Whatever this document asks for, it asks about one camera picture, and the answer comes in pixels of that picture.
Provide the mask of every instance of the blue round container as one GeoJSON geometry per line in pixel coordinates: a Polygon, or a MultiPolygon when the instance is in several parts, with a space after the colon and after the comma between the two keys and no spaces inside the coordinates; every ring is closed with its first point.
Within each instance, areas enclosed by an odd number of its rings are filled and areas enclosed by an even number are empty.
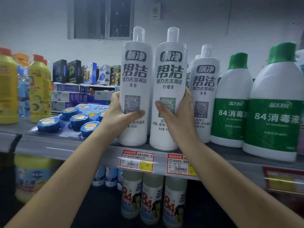
{"type": "Polygon", "coordinates": [[[69,120],[70,117],[79,114],[79,109],[77,107],[66,108],[61,111],[62,117],[64,120],[69,120]]]}
{"type": "Polygon", "coordinates": [[[99,119],[100,122],[101,122],[101,120],[103,119],[105,112],[106,112],[106,110],[103,110],[103,111],[100,111],[100,112],[99,112],[99,114],[98,114],[98,119],[99,119]]]}
{"type": "Polygon", "coordinates": [[[79,130],[81,126],[87,122],[89,122],[88,114],[76,114],[70,117],[70,123],[73,130],[79,130]]]}
{"type": "Polygon", "coordinates": [[[45,118],[37,122],[39,132],[54,133],[60,130],[60,120],[58,117],[45,118]]]}
{"type": "Polygon", "coordinates": [[[99,126],[100,122],[88,122],[82,125],[81,127],[81,135],[83,137],[89,137],[91,133],[99,126]]]}

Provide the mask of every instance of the red and white price tag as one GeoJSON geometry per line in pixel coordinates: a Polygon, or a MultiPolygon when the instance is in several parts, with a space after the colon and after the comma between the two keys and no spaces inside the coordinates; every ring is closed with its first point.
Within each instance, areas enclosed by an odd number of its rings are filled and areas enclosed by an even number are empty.
{"type": "Polygon", "coordinates": [[[123,150],[120,168],[153,172],[154,153],[123,150]]]}
{"type": "Polygon", "coordinates": [[[167,157],[167,173],[197,176],[191,164],[183,154],[169,153],[167,157]]]}
{"type": "Polygon", "coordinates": [[[268,189],[304,194],[304,172],[263,166],[268,189]]]}

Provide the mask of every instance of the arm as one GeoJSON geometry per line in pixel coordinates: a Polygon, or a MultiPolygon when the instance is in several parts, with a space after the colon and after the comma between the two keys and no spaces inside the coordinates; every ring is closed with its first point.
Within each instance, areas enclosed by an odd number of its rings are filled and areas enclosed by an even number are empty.
{"type": "Polygon", "coordinates": [[[5,228],[70,227],[96,174],[101,155],[111,141],[144,111],[124,114],[119,92],[98,128],[73,152],[65,163],[13,217],[5,228]]]}
{"type": "Polygon", "coordinates": [[[173,139],[200,180],[238,227],[304,227],[304,220],[259,188],[220,155],[203,144],[196,132],[192,96],[186,88],[176,114],[156,101],[173,139]]]}

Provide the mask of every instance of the white wall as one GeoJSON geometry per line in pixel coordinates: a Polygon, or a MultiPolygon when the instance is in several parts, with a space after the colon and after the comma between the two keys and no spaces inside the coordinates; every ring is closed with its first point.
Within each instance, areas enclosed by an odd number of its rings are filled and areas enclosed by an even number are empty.
{"type": "MultiPolygon", "coordinates": [[[[161,0],[162,19],[150,20],[150,2],[135,0],[134,26],[146,30],[154,48],[166,40],[167,29],[180,28],[180,41],[188,46],[190,63],[203,44],[213,45],[213,57],[225,72],[230,55],[249,54],[253,77],[266,64],[271,46],[300,42],[304,30],[304,0],[161,0]]],[[[52,62],[79,59],[121,63],[124,41],[67,38],[66,0],[1,0],[0,46],[13,52],[41,54],[52,62]]]]}

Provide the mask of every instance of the green label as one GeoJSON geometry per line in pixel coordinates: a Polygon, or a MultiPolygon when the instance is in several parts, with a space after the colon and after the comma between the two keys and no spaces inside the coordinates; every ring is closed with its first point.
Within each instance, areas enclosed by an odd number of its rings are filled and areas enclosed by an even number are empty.
{"type": "Polygon", "coordinates": [[[244,140],[244,126],[248,100],[216,98],[211,135],[233,140],[244,140]]]}
{"type": "Polygon", "coordinates": [[[303,101],[250,99],[245,143],[295,152],[303,101]]]}

